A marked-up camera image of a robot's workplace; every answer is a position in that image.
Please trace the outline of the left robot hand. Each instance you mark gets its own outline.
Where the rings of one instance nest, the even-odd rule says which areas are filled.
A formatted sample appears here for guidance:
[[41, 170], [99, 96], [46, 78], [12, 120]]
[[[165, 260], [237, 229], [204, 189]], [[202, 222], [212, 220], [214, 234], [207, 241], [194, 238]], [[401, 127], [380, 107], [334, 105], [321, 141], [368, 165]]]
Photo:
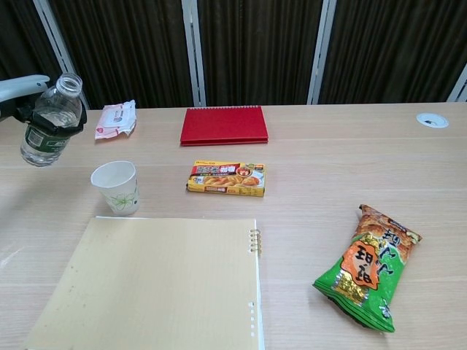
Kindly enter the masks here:
[[77, 126], [55, 126], [52, 122], [34, 112], [34, 103], [40, 93], [48, 88], [50, 78], [46, 75], [33, 74], [1, 81], [1, 121], [14, 117], [49, 136], [72, 137], [83, 131], [87, 122], [85, 109], [80, 115]]

